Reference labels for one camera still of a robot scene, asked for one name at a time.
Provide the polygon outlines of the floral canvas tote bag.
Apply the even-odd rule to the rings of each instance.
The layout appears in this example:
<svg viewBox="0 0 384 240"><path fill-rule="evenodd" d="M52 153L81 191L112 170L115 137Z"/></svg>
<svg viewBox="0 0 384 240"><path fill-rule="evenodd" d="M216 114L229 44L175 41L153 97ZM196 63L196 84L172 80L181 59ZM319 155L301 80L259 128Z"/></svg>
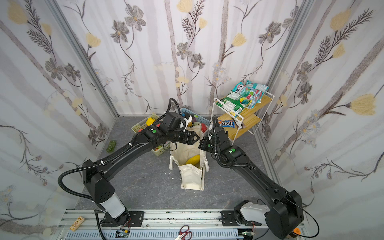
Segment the floral canvas tote bag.
<svg viewBox="0 0 384 240"><path fill-rule="evenodd" d="M169 169L174 165L181 176L181 188L185 190L203 191L205 173L209 171L206 152L199 149L199 142L193 145L170 143Z"/></svg>

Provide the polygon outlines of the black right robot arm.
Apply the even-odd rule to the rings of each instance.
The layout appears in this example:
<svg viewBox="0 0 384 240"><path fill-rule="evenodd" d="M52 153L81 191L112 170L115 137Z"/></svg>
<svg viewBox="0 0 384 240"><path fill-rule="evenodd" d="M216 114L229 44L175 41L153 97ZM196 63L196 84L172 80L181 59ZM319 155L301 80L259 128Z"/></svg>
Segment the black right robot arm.
<svg viewBox="0 0 384 240"><path fill-rule="evenodd" d="M217 163L242 176L264 199L265 206L243 201L235 207L236 220L266 225L279 239L288 237L304 220L302 197L289 192L263 173L239 146L233 145L229 134L213 117L212 128L199 145L211 153Z"/></svg>

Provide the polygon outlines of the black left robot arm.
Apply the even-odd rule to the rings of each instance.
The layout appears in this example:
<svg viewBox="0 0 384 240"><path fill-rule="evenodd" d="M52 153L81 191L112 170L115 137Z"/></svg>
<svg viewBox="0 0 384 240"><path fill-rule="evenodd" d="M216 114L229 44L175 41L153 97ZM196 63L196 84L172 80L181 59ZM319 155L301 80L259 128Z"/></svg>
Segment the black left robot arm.
<svg viewBox="0 0 384 240"><path fill-rule="evenodd" d="M154 123L135 133L128 144L105 158L95 162L88 160L83 167L62 173L58 177L58 184L71 195L93 201L106 213L105 224L122 227L128 223L131 216L116 194L111 179L135 159L167 142L194 145L199 136L187 129L192 121L193 115L183 114L180 110L172 112L167 108ZM87 195L71 190L63 182L64 177L76 172L82 172L83 184L89 192Z"/></svg>

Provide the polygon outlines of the blue M&M candy bag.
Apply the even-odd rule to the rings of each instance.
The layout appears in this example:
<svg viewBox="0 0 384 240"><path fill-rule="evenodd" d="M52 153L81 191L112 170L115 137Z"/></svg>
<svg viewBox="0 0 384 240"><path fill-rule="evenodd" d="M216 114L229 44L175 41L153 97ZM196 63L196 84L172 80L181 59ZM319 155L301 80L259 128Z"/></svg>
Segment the blue M&M candy bag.
<svg viewBox="0 0 384 240"><path fill-rule="evenodd" d="M235 122L233 120L218 120L218 123L223 128L235 128Z"/></svg>

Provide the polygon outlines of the red toy bell pepper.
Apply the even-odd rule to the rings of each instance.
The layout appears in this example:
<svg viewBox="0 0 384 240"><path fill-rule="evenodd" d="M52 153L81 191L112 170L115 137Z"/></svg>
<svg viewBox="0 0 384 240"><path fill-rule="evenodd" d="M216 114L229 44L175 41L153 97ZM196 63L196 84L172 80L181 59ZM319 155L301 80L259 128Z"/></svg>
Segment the red toy bell pepper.
<svg viewBox="0 0 384 240"><path fill-rule="evenodd" d="M205 124L201 123L201 131L203 133L205 133L207 131L207 129L208 129L207 126Z"/></svg>

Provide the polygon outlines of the blue plastic vegetable basket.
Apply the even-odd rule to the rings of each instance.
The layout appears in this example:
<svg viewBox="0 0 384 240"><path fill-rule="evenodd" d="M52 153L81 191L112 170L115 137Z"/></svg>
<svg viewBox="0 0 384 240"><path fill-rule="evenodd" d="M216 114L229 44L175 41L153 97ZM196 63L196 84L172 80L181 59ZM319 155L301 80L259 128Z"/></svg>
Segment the blue plastic vegetable basket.
<svg viewBox="0 0 384 240"><path fill-rule="evenodd" d="M192 117L193 117L193 123L197 122L197 123L203 123L207 126L207 128L209 128L211 122L209 119L205 118L205 117L202 117L194 112L192 112L191 110L188 110L186 108L181 108L181 113L182 115L183 114L190 114Z"/></svg>

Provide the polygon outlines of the green plastic fruit basket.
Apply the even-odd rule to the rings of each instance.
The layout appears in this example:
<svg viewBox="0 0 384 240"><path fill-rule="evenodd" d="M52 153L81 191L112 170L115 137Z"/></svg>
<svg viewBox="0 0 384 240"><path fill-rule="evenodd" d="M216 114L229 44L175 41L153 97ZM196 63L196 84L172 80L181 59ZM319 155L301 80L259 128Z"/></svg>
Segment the green plastic fruit basket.
<svg viewBox="0 0 384 240"><path fill-rule="evenodd" d="M154 119L158 119L159 116L156 115L156 114L151 114L149 117L152 117ZM158 129L156 126L147 126L146 125L146 121L147 119L149 118L145 118L144 120L141 120L139 123L135 124L133 127L131 127L132 131L134 133L140 133L140 132L144 132L144 135L149 137L150 138L150 142L152 141L152 139L154 137L156 137L159 133L158 133ZM167 142L163 145L158 145L156 147L154 147L151 152L155 155L155 156L160 156L161 154L165 153L166 151L169 151L170 150L170 145L171 143L170 142Z"/></svg>

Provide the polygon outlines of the yellow toy bell pepper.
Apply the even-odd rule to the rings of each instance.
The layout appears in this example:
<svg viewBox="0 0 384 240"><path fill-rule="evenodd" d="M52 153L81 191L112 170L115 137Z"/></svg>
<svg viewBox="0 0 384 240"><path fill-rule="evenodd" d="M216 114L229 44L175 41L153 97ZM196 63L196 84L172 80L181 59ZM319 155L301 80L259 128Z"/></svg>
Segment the yellow toy bell pepper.
<svg viewBox="0 0 384 240"><path fill-rule="evenodd" d="M149 117L146 121L146 125L147 126L151 126L154 124L154 122L156 121L156 119L152 118L152 117Z"/></svg>

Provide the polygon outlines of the green snack packet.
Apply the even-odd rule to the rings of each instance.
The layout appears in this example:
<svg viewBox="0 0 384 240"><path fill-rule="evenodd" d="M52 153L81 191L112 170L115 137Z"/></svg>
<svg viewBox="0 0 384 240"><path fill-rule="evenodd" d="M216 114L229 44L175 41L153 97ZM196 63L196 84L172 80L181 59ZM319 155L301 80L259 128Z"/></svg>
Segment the green snack packet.
<svg viewBox="0 0 384 240"><path fill-rule="evenodd" d="M250 103L250 99L241 94L230 91L226 97L216 102L216 105L237 117Z"/></svg>

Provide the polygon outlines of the teal snack packet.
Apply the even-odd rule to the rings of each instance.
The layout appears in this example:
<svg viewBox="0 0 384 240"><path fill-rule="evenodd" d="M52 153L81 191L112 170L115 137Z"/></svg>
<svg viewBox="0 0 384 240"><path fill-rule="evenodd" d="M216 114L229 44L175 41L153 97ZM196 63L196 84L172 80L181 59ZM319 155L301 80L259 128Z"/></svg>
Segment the teal snack packet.
<svg viewBox="0 0 384 240"><path fill-rule="evenodd" d="M252 109L256 104L261 103L264 93L269 89L268 86L257 84L252 81L238 83L232 91L241 96L240 103L247 109Z"/></svg>

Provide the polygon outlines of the small green toy on floor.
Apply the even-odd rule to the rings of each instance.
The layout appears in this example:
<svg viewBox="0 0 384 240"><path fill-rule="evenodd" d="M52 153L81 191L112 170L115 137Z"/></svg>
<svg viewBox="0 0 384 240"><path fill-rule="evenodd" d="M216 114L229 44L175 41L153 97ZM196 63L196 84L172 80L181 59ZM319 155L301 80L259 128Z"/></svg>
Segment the small green toy on floor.
<svg viewBox="0 0 384 240"><path fill-rule="evenodd" d="M108 146L106 148L106 152L113 153L115 151L116 145L117 145L117 141L115 140L109 141Z"/></svg>

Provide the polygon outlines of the orange and wood tape roll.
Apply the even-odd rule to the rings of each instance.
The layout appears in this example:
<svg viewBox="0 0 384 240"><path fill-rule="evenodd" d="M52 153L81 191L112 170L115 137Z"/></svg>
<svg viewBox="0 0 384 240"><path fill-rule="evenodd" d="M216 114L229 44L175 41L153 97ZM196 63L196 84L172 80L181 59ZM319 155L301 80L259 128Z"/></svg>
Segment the orange and wood tape roll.
<svg viewBox="0 0 384 240"><path fill-rule="evenodd" d="M300 237L300 236L301 236L301 230L300 230L299 228L295 228L295 229L292 231L292 236L293 236L293 238Z"/></svg>

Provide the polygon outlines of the wooden tag block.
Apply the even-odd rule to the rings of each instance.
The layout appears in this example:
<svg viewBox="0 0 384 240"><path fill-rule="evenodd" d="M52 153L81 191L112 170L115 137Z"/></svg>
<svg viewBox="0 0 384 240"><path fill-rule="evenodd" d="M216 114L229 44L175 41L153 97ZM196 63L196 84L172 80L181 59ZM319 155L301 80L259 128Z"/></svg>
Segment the wooden tag block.
<svg viewBox="0 0 384 240"><path fill-rule="evenodd" d="M85 218L83 217L78 217L75 222L70 226L70 230L75 232L85 221Z"/></svg>

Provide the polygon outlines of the red handled scissors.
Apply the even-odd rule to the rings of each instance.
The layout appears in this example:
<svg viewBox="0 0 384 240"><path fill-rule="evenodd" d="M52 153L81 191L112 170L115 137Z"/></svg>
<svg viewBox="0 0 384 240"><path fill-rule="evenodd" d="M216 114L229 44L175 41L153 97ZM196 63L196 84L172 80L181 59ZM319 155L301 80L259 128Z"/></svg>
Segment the red handled scissors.
<svg viewBox="0 0 384 240"><path fill-rule="evenodd" d="M175 240L190 240L193 237L193 233L190 230L189 225L184 225L180 228L178 236Z"/></svg>

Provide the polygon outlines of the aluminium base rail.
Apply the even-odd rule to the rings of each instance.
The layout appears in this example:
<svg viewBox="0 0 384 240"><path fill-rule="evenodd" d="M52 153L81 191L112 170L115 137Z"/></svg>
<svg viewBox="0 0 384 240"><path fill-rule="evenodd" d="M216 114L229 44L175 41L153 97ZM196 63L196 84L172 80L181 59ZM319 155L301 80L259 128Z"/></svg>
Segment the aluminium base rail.
<svg viewBox="0 0 384 240"><path fill-rule="evenodd" d="M275 240L277 237L256 222L238 224L233 210L133 210L124 227L104 223L105 213L93 210L67 210L61 218L54 240L173 240L184 225L189 225L193 240ZM75 231L70 226L85 218Z"/></svg>

